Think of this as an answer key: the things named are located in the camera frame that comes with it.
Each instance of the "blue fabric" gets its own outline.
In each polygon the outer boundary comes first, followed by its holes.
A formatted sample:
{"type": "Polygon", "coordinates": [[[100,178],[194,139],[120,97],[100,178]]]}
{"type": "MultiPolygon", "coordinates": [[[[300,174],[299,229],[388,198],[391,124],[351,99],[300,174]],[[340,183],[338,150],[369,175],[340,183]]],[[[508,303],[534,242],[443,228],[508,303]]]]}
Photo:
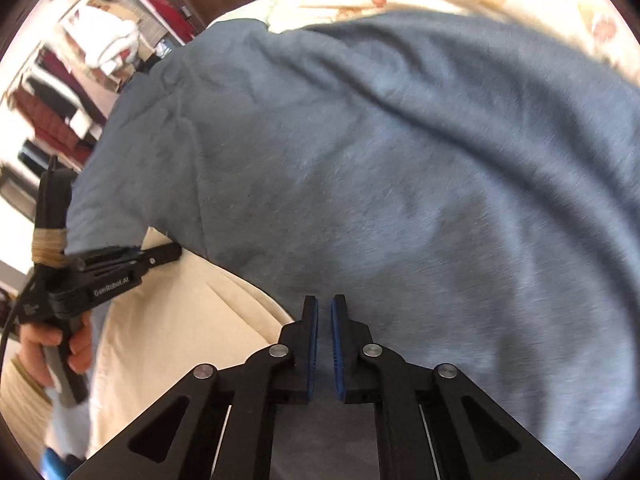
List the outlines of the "blue fabric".
{"type": "Polygon", "coordinates": [[[613,70],[484,18],[217,23],[119,99],[69,249],[151,225],[294,316],[320,298],[315,399],[279,411],[274,479],[378,475],[372,409],[335,398],[337,293],[601,479],[640,426],[639,114],[613,70]]]}

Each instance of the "black cable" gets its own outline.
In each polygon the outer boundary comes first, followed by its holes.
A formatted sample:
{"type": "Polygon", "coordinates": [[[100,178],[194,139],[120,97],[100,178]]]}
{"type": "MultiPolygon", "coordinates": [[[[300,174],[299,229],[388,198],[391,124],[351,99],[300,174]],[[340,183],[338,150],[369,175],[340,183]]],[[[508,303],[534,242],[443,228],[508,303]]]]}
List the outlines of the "black cable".
{"type": "Polygon", "coordinates": [[[4,365],[4,354],[6,353],[6,346],[9,342],[9,333],[11,332],[11,328],[14,326],[15,319],[18,317],[18,312],[20,309],[18,308],[18,301],[14,301],[14,305],[11,307],[11,311],[9,312],[9,316],[6,318],[6,323],[4,324],[4,328],[2,329],[2,337],[0,337],[0,381],[2,379],[2,367],[4,365]]]}

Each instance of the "brown garment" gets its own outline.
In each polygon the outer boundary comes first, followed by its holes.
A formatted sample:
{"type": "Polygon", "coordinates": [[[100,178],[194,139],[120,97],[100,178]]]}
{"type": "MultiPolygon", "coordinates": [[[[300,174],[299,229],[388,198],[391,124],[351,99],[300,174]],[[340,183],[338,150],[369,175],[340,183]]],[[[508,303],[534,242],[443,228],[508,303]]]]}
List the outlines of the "brown garment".
{"type": "Polygon", "coordinates": [[[33,126],[36,137],[81,166],[84,165],[91,150],[80,142],[76,133],[51,108],[22,87],[9,96],[9,103],[33,126]]]}

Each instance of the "human hand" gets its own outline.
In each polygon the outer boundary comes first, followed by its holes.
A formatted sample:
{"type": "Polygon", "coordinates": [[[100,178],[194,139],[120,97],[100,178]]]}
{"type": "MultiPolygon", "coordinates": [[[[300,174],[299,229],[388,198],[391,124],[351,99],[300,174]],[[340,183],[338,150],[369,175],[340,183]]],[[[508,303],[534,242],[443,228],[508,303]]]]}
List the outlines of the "human hand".
{"type": "MultiPolygon", "coordinates": [[[[69,340],[69,367],[76,374],[84,374],[92,362],[91,313],[82,314],[82,328],[69,340]]],[[[42,353],[42,346],[58,346],[62,342],[62,330],[44,323],[27,323],[20,327],[20,352],[18,359],[27,373],[40,386],[53,386],[51,374],[42,353]]]]}

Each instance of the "beige sleeve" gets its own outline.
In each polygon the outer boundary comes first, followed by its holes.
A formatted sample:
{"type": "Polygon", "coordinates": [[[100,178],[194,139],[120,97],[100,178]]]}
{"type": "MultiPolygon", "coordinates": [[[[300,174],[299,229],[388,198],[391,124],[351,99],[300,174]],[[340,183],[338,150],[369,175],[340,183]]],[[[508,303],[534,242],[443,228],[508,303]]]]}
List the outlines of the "beige sleeve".
{"type": "Polygon", "coordinates": [[[18,358],[7,362],[0,380],[0,412],[36,469],[40,469],[52,411],[49,397],[29,377],[18,358]]]}

